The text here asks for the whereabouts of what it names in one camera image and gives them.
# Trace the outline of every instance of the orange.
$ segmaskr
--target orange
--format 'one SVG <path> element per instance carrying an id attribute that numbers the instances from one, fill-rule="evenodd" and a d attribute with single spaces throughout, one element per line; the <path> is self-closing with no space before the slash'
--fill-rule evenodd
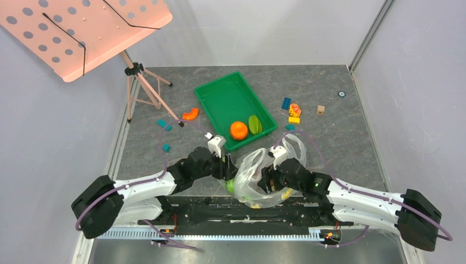
<path id="1" fill-rule="evenodd" d="M 230 126 L 230 135 L 235 140 L 243 140 L 247 137 L 248 129 L 243 122 L 234 122 Z"/>

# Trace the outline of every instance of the green plastic bin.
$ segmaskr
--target green plastic bin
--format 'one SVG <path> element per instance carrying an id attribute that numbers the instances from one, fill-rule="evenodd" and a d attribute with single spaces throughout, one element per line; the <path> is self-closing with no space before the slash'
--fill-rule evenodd
<path id="1" fill-rule="evenodd" d="M 199 86 L 194 92 L 217 133 L 226 139 L 224 147 L 228 151 L 246 146 L 269 135 L 277 128 L 269 111 L 239 72 Z M 231 124 L 240 121 L 248 125 L 249 117 L 254 114 L 262 123 L 262 132 L 253 135 L 249 131 L 244 140 L 233 139 L 230 136 Z"/>

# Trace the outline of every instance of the blue block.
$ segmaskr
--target blue block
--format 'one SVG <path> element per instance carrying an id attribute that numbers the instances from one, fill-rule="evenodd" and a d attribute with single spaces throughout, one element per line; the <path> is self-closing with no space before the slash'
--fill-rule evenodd
<path id="1" fill-rule="evenodd" d="M 167 125 L 167 123 L 166 123 L 165 121 L 161 120 L 161 119 L 157 120 L 157 124 L 160 125 L 162 128 L 163 128 L 164 126 Z M 170 131 L 170 130 L 171 130 L 171 125 L 169 125 L 169 126 L 166 128 L 166 130 L 167 130 L 167 131 Z"/>
<path id="2" fill-rule="evenodd" d="M 168 145 L 168 144 L 163 145 L 162 148 L 163 148 L 163 150 L 164 150 L 165 152 L 169 152 L 170 149 L 171 149 L 170 145 Z"/>
<path id="3" fill-rule="evenodd" d="M 286 128 L 287 130 L 296 130 L 295 126 L 292 125 L 292 124 L 286 125 L 285 128 Z"/>
<path id="4" fill-rule="evenodd" d="M 283 104 L 281 105 L 281 109 L 288 110 L 290 109 L 290 105 L 291 105 L 291 99 L 289 99 L 288 97 L 285 97 L 285 99 L 283 99 Z"/>

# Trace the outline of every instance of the black wire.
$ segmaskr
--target black wire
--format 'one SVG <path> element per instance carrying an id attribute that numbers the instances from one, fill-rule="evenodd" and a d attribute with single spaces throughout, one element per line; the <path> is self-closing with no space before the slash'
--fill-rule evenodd
<path id="1" fill-rule="evenodd" d="M 105 0 L 102 0 L 105 2 L 105 4 L 107 4 L 124 22 L 126 22 L 128 24 L 128 26 L 132 26 L 133 28 L 143 28 L 143 29 L 156 29 L 156 30 L 159 30 L 159 28 L 157 27 L 148 27 L 148 26 L 136 26 L 136 25 L 132 25 L 130 24 L 128 21 L 126 21 L 126 19 L 124 19 L 120 13 L 118 13 L 115 8 L 113 8 L 107 1 Z"/>
<path id="2" fill-rule="evenodd" d="M 68 36 L 70 36 L 73 40 L 75 40 L 80 47 L 84 48 L 84 59 L 82 60 L 82 75 L 84 76 L 84 73 L 85 73 L 85 68 L 86 68 L 86 46 L 84 46 L 83 44 L 81 44 L 81 42 L 79 42 L 77 39 L 75 39 L 73 36 L 71 36 L 66 30 L 62 29 L 62 27 L 60 27 L 59 25 L 57 25 L 57 23 L 55 23 L 52 19 L 50 19 L 49 16 L 47 16 L 46 13 L 42 13 L 42 15 L 44 17 L 46 17 L 48 20 L 50 20 L 50 22 L 52 22 L 52 24 L 54 24 L 55 26 L 57 26 L 59 29 L 61 29 L 63 32 L 65 32 Z"/>

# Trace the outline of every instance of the gray tabletop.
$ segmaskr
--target gray tabletop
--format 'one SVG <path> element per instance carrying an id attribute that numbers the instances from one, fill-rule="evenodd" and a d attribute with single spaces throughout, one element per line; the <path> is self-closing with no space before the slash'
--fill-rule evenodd
<path id="1" fill-rule="evenodd" d="M 355 185 L 386 190 L 378 160 L 373 148 L 361 104 L 344 65 L 312 66 L 231 66 L 231 67 L 173 67 L 149 68 L 152 72 L 171 81 L 173 87 L 162 85 L 162 98 L 172 110 L 182 116 L 191 108 L 200 109 L 194 120 L 205 130 L 215 130 L 199 103 L 194 88 L 232 73 L 241 72 L 253 91 L 268 109 L 278 124 L 269 136 L 259 139 L 232 152 L 234 159 L 261 147 L 269 148 L 286 131 L 287 111 L 281 109 L 284 97 L 291 98 L 301 110 L 301 123 L 296 125 L 311 134 L 323 151 L 329 167 L 338 178 Z M 145 74 L 148 81 L 157 87 L 156 79 Z M 338 92 L 344 91 L 344 98 Z M 148 100 L 141 89 L 139 99 Z M 323 115 L 316 114 L 317 105 L 325 106 Z M 157 141 L 162 131 L 157 120 L 172 120 L 167 110 L 157 110 L 148 104 L 137 103 L 126 139 L 117 179 L 133 179 L 159 172 L 163 169 L 162 153 Z M 323 163 L 313 145 L 300 137 L 307 148 L 307 169 L 325 173 Z M 166 154 L 168 164 L 174 164 L 197 146 L 207 146 L 207 141 L 196 128 L 177 125 L 164 133 L 163 143 L 171 150 Z M 228 195 L 219 182 L 206 177 L 197 180 L 193 187 L 177 195 Z"/>

